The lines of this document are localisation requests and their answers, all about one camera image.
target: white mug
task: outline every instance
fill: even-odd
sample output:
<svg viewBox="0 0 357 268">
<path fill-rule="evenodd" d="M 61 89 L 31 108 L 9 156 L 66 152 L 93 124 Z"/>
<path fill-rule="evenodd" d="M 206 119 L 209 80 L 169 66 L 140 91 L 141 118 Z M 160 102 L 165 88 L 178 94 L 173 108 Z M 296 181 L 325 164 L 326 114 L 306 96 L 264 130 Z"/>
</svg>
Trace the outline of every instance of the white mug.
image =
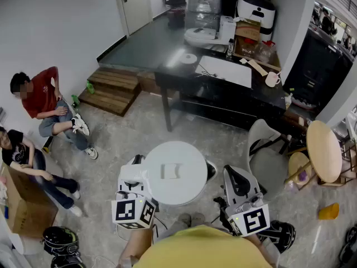
<svg viewBox="0 0 357 268">
<path fill-rule="evenodd" d="M 270 71 L 266 78 L 266 85 L 269 87 L 275 87 L 280 81 L 281 78 L 276 73 Z"/>
</svg>

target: white sneaker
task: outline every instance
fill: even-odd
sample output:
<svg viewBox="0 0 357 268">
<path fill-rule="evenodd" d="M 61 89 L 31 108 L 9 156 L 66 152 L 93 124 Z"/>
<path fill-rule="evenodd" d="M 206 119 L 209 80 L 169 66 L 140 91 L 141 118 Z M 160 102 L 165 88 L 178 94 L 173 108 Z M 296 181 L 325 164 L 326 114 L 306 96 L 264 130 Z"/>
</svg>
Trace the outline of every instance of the white sneaker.
<svg viewBox="0 0 357 268">
<path fill-rule="evenodd" d="M 77 133 L 78 130 L 82 134 L 89 136 L 88 126 L 78 113 L 72 118 L 72 120 L 74 120 L 74 125 L 72 126 L 73 133 Z"/>
<path fill-rule="evenodd" d="M 77 217 L 81 217 L 83 215 L 82 210 L 76 205 L 72 205 L 71 208 L 68 209 L 71 213 L 73 213 Z"/>
<path fill-rule="evenodd" d="M 93 148 L 93 147 L 88 147 L 88 148 L 85 149 L 84 151 L 88 154 L 88 156 L 89 156 L 91 159 L 95 160 L 96 158 L 98 158 L 98 152 L 96 151 L 95 148 Z"/>
<path fill-rule="evenodd" d="M 80 193 L 78 190 L 76 190 L 74 193 L 72 193 L 72 196 L 75 198 L 75 199 L 80 199 Z"/>
</svg>

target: person's hand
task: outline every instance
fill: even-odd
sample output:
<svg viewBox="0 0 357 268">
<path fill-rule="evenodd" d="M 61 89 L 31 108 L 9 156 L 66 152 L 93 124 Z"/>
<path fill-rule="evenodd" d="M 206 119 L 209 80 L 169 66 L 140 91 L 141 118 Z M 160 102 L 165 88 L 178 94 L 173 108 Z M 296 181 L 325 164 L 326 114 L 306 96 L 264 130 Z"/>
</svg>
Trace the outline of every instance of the person's hand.
<svg viewBox="0 0 357 268">
<path fill-rule="evenodd" d="M 52 181 L 54 179 L 54 177 L 50 173 L 48 173 L 46 171 L 42 171 L 41 176 L 43 176 L 44 179 L 47 180 L 47 181 Z"/>
<path fill-rule="evenodd" d="M 22 168 L 22 169 L 32 168 L 32 165 L 30 165 L 30 164 L 22 164 L 22 165 L 21 165 L 21 168 Z"/>
<path fill-rule="evenodd" d="M 55 89 L 55 97 L 56 97 L 57 101 L 62 100 L 62 94 L 60 93 L 60 91 L 58 89 Z"/>
<path fill-rule="evenodd" d="M 66 114 L 67 114 L 67 108 L 64 107 L 64 106 L 58 106 L 58 107 L 55 109 L 55 114 L 56 114 L 57 116 L 66 115 Z"/>
</svg>

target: wooden stair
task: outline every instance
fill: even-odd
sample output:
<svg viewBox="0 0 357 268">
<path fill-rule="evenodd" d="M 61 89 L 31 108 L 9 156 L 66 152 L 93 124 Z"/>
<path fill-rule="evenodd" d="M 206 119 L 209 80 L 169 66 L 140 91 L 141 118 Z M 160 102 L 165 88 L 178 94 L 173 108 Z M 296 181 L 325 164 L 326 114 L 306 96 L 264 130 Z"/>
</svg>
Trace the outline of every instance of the wooden stair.
<svg viewBox="0 0 357 268">
<path fill-rule="evenodd" d="M 85 89 L 78 96 L 79 101 L 121 117 L 141 91 L 137 77 L 126 71 L 100 68 L 92 73 L 88 81 L 95 92 L 91 94 Z"/>
</svg>

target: yellow shirt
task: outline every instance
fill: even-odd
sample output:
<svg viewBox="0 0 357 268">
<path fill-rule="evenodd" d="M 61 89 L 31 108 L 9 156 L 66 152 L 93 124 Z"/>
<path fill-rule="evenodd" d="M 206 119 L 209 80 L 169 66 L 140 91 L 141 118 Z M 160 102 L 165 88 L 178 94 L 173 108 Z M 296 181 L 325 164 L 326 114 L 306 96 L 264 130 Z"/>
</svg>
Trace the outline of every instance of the yellow shirt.
<svg viewBox="0 0 357 268">
<path fill-rule="evenodd" d="M 134 268 L 271 268 L 250 241 L 205 225 L 151 246 Z"/>
</svg>

